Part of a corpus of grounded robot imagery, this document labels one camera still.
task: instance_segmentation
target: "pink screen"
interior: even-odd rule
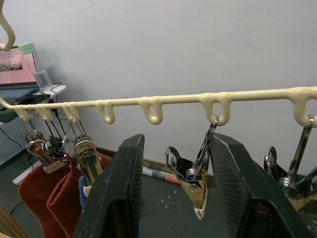
[[[0,51],[0,86],[8,83],[35,82],[33,71],[35,66],[32,54],[23,56],[18,48],[7,52]]]

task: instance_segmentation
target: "laptop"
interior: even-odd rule
[[[22,56],[17,46],[0,51],[0,96],[9,104],[39,90],[30,68],[34,67],[32,54]]]

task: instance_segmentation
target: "water bottle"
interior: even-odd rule
[[[40,58],[36,54],[36,48],[32,42],[18,46],[21,54],[27,62],[35,81],[43,91],[50,90],[54,87],[46,69],[43,67]]]

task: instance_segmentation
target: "white wall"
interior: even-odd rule
[[[58,100],[85,101],[316,86],[316,8],[315,0],[7,0],[3,11],[16,43],[33,41],[53,80],[67,85]],[[163,162],[172,145],[194,159],[209,126],[202,105],[163,113],[155,126],[141,107],[119,107],[108,125],[96,109],[80,110],[102,147],[144,133],[146,158]],[[292,113],[289,101],[233,103],[217,132],[244,143],[260,165],[274,145],[286,169],[302,131]],[[317,165],[316,139],[314,129],[301,173]]]

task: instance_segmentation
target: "green bottle cap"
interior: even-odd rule
[[[36,52],[36,48],[33,44],[33,42],[25,43],[22,45],[18,45],[19,50],[21,51],[21,54],[31,54],[33,52]]]

